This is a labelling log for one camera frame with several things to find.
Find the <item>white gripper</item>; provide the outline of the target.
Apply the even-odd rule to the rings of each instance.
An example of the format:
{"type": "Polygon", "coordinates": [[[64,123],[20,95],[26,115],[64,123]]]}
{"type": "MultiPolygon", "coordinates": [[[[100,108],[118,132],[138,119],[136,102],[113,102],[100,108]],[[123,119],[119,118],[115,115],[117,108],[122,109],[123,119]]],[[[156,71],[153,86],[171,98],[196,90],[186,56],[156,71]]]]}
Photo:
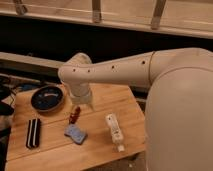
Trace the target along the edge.
{"type": "Polygon", "coordinates": [[[88,83],[71,84],[69,86],[69,94],[71,101],[76,104],[87,104],[87,106],[94,110],[92,102],[92,91],[88,83]]]}

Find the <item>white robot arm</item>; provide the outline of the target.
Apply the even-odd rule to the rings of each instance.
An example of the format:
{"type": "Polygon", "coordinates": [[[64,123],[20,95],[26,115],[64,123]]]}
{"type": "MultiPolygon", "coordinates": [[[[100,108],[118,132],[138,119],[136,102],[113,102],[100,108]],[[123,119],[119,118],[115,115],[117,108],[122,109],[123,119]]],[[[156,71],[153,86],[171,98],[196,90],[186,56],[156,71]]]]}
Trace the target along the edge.
{"type": "Polygon", "coordinates": [[[58,76],[75,104],[91,101],[91,83],[147,89],[148,171],[213,171],[213,52],[170,49],[96,64],[78,53],[58,76]]]}

